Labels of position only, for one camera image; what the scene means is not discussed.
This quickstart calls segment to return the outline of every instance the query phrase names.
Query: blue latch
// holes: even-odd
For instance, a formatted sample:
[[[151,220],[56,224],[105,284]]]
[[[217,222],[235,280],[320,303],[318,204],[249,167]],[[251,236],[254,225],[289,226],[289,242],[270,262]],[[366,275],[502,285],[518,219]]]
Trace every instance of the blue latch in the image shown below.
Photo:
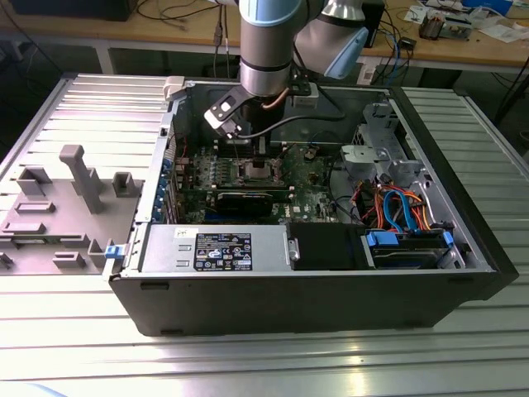
[[[123,259],[125,257],[126,244],[119,246],[107,246],[105,250],[105,258],[107,259]]]
[[[397,246],[397,235],[393,232],[370,232],[367,235],[369,246]]]
[[[453,246],[454,245],[454,238],[450,234],[450,232],[443,232],[443,237],[445,238],[446,245]]]

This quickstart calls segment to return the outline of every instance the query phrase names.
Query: power connector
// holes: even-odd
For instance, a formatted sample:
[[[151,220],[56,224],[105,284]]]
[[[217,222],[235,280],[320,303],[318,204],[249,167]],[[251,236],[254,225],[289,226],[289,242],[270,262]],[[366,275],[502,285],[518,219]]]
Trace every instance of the power connector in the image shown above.
[[[413,51],[416,43],[417,41],[410,39],[409,37],[401,37],[398,41],[398,48],[401,50]]]

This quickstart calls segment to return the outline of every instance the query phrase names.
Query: sticker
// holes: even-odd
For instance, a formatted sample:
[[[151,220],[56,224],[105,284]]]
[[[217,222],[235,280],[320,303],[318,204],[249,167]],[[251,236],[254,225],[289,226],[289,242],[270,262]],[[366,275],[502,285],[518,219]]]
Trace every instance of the sticker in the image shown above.
[[[197,235],[198,229],[191,227],[177,227],[174,229],[174,238],[186,238],[191,237],[195,238]]]
[[[196,235],[196,271],[252,270],[249,233],[196,233],[197,229],[187,230],[193,230],[193,235]]]

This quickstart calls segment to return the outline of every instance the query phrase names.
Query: metal frame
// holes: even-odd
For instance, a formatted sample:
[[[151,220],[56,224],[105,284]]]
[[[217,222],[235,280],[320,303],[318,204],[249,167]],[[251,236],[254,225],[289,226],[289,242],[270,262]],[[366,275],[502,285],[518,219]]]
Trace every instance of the metal frame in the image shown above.
[[[57,45],[77,45],[92,47],[96,50],[101,71],[104,74],[115,74],[116,68],[112,61],[110,49],[120,48],[129,50],[155,50],[155,51],[170,51],[170,52],[194,52],[203,54],[213,54],[215,52],[214,45],[200,45],[187,43],[164,43],[159,41],[131,41],[131,40],[113,40],[113,39],[98,39],[89,37],[62,37],[62,36],[48,36],[48,35],[31,35],[31,38],[36,42],[50,43]],[[17,31],[0,32],[0,41],[27,41],[21,33]],[[241,49],[238,46],[230,46],[231,55],[239,55]],[[388,57],[362,55],[357,63],[362,64],[362,69],[357,80],[359,85],[369,85],[374,76],[374,70],[378,65],[388,61]],[[389,64],[395,63],[392,57]],[[501,66],[501,65],[482,65],[470,64],[462,62],[448,62],[442,60],[410,60],[410,66],[418,68],[433,68],[433,69],[453,69],[453,70],[468,70],[474,72],[495,72],[495,73],[517,73],[520,67],[517,66]]]

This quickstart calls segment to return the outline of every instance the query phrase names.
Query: gray plastic part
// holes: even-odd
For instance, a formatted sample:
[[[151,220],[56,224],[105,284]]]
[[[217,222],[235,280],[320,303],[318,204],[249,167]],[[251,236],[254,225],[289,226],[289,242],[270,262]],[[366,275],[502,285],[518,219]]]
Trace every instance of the gray plastic part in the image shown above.
[[[53,213],[55,205],[51,201],[30,201],[27,203],[19,203],[15,207],[18,213]]]
[[[86,266],[86,262],[84,261],[81,254],[79,254],[77,251],[56,252],[55,258],[53,258],[52,261],[60,269]]]
[[[0,265],[6,269],[11,269],[12,264],[12,259],[5,252],[0,252]]]
[[[5,233],[27,233],[27,234],[41,234],[44,233],[46,227],[43,223],[17,223],[9,222],[2,229]]]
[[[96,189],[98,190],[98,194],[102,192],[102,182],[99,179],[98,172],[95,168],[87,168],[88,174],[90,175],[90,180],[92,180],[93,184],[95,185]],[[74,186],[75,193],[77,193],[78,196],[83,195],[81,190],[77,187],[77,184],[74,180],[72,180],[72,186]]]
[[[139,193],[130,172],[116,172],[112,180],[116,197],[136,197]]]
[[[81,145],[64,145],[59,153],[59,159],[72,172],[77,188],[81,192],[90,213],[100,213],[103,205],[99,199],[98,187],[90,177],[83,161],[83,155],[84,149]]]
[[[107,246],[113,246],[114,241],[110,238],[108,239]],[[93,262],[93,264],[98,268],[102,269],[105,266],[105,262],[107,261],[107,258],[105,258],[105,253],[99,246],[99,243],[97,240],[92,240],[90,243],[90,246],[88,247],[88,256],[90,257],[90,260]]]
[[[18,249],[18,245],[13,241],[11,237],[9,238],[0,238],[0,249]]]
[[[61,238],[60,242],[66,248],[85,248],[90,245],[90,239],[86,234],[78,237]]]
[[[84,201],[75,193],[70,180],[53,180],[52,184],[42,184],[46,198],[55,205],[53,213],[19,213],[15,210],[19,203],[26,203],[24,194],[19,194],[17,201],[9,210],[5,220],[0,223],[0,231],[7,223],[43,223],[44,234],[2,235],[0,233],[0,251],[6,252],[16,263],[9,271],[10,275],[94,275],[100,274],[102,268],[94,263],[88,255],[88,246],[65,248],[60,238],[88,236],[102,246],[108,239],[116,244],[126,243],[138,204],[138,197],[117,198],[112,181],[102,180],[102,192],[99,195],[105,212],[91,214]],[[138,191],[142,182],[136,181]],[[83,268],[58,268],[52,259],[57,251],[78,251],[86,262]],[[0,266],[0,275],[7,272]]]
[[[51,179],[42,167],[25,167],[17,179],[22,192],[29,198],[41,199],[44,193],[41,184],[50,184]]]

